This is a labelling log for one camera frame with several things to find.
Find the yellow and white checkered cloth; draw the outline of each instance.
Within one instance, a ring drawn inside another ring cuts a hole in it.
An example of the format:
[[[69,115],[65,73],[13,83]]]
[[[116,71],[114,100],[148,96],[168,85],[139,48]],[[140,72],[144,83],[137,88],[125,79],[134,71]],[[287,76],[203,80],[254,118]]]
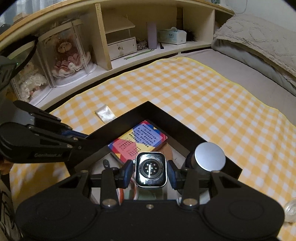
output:
[[[243,169],[241,182],[282,206],[296,198],[296,127],[277,109],[195,60],[158,60],[75,96],[52,114],[90,134],[103,125],[94,113],[102,105],[120,116],[147,100],[219,145]],[[12,194],[19,203],[23,192],[67,175],[62,164],[15,165]],[[296,225],[285,225],[279,238],[295,240]]]

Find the metal bolt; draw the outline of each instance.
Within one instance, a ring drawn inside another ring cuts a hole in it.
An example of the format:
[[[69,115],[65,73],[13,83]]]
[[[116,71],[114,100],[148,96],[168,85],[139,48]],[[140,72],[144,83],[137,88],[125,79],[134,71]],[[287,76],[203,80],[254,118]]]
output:
[[[147,205],[146,205],[146,208],[148,208],[148,209],[153,209],[153,208],[154,208],[154,205],[153,205],[153,204],[147,204]]]
[[[183,200],[183,204],[189,207],[197,205],[198,201],[194,198],[186,198]]]
[[[105,207],[113,207],[117,204],[117,202],[112,198],[108,198],[108,199],[105,199],[104,201],[102,201],[102,204]]]

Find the white curtain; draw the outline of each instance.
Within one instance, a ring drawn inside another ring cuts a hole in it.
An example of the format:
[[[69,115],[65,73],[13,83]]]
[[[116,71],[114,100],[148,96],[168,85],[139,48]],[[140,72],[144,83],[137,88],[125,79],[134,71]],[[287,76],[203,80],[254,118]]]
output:
[[[0,26],[4,23],[12,24],[14,16],[21,12],[32,14],[40,9],[62,1],[65,0],[17,0],[0,16]]]

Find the black fluffy object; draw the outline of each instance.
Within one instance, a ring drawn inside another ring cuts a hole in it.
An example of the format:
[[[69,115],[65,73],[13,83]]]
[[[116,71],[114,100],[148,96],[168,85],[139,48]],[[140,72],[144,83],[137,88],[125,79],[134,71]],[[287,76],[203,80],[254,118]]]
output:
[[[184,31],[187,33],[187,35],[186,35],[186,42],[196,41],[196,36],[195,36],[195,34],[194,34],[193,31],[190,31],[188,29],[184,29]]]

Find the drawer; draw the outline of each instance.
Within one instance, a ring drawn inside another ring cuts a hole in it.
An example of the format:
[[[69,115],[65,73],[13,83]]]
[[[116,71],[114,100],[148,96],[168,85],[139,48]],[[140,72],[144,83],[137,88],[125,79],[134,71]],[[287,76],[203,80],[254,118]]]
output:
[[[110,59],[120,58],[122,56],[137,52],[136,38],[125,39],[112,44],[108,44]]]

